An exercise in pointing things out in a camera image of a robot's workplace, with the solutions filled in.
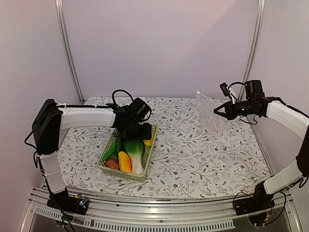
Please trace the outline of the clear pink zip top bag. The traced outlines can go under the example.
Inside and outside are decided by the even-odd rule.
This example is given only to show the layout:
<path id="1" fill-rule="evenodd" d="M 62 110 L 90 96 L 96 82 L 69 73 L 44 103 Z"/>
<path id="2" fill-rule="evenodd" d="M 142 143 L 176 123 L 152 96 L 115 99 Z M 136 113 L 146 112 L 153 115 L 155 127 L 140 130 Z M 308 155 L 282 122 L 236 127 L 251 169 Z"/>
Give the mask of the clear pink zip top bag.
<path id="1" fill-rule="evenodd" d="M 196 92 L 196 99 L 201 125 L 205 127 L 207 131 L 222 137 L 224 131 L 228 127 L 228 121 L 226 118 L 214 113 L 214 109 L 219 106 L 217 102 L 203 95 L 200 91 Z"/>

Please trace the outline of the yellow lemon toy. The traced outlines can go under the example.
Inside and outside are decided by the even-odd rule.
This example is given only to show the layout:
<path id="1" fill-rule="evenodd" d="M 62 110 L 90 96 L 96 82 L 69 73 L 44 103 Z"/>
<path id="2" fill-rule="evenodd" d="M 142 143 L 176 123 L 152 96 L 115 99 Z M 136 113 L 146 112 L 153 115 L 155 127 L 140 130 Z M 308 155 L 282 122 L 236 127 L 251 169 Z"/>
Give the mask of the yellow lemon toy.
<path id="1" fill-rule="evenodd" d="M 154 138 L 155 138 L 155 134 L 152 132 L 151 139 L 149 139 L 149 140 L 143 140 L 144 145 L 145 145 L 146 147 L 151 147 L 152 144 L 153 144 Z"/>

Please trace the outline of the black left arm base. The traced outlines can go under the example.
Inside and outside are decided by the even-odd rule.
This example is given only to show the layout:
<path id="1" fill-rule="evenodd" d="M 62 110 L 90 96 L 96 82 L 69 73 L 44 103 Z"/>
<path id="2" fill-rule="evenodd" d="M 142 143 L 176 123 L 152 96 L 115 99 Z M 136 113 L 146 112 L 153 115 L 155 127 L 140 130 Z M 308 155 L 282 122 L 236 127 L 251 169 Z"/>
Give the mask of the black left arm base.
<path id="1" fill-rule="evenodd" d="M 89 198 L 82 197 L 81 194 L 70 196 L 67 192 L 50 194 L 47 206 L 64 212 L 86 215 Z"/>

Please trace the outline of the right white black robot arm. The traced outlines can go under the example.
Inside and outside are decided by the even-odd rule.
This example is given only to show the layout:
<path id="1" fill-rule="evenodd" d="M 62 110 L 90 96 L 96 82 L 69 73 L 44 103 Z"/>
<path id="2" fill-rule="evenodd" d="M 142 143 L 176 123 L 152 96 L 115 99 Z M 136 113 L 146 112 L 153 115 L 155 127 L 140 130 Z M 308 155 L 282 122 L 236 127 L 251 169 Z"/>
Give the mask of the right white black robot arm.
<path id="1" fill-rule="evenodd" d="M 281 129 L 278 132 L 271 132 L 274 135 L 272 142 L 283 139 L 288 141 L 288 136 L 292 137 L 292 142 L 299 145 L 298 153 L 291 163 L 282 168 L 274 176 L 258 184 L 255 187 L 254 195 L 250 199 L 250 207 L 254 211 L 261 210 L 273 195 L 285 188 L 291 188 L 309 176 L 309 117 L 300 113 L 297 109 L 288 104 L 284 104 L 278 97 L 249 98 L 246 101 L 228 101 L 213 110 L 219 116 L 228 120 L 240 116 L 258 115 L 270 119 L 278 124 Z"/>

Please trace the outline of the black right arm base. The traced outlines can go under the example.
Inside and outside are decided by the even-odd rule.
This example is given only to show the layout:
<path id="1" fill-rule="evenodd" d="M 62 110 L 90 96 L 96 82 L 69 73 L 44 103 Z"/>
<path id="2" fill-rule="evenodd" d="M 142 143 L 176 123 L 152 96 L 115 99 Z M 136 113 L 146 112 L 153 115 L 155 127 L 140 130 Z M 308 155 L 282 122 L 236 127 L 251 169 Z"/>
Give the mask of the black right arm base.
<path id="1" fill-rule="evenodd" d="M 246 198 L 234 198 L 232 206 L 235 209 L 236 215 L 240 216 L 271 209 L 275 206 L 275 203 L 273 199 L 258 201 L 254 197 L 247 196 Z"/>

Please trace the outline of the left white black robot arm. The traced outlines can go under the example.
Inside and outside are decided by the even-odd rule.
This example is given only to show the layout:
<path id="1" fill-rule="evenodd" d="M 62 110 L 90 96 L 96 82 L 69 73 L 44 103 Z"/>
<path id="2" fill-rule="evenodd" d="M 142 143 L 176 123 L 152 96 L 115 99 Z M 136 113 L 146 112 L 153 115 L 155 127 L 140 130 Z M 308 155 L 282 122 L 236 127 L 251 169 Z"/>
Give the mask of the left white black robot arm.
<path id="1" fill-rule="evenodd" d="M 62 210 L 72 205 L 57 159 L 61 130 L 103 126 L 124 132 L 128 139 L 148 140 L 152 128 L 146 115 L 151 111 L 140 98 L 125 106 L 118 106 L 115 102 L 105 106 L 66 105 L 47 99 L 32 124 L 30 134 L 53 202 Z"/>

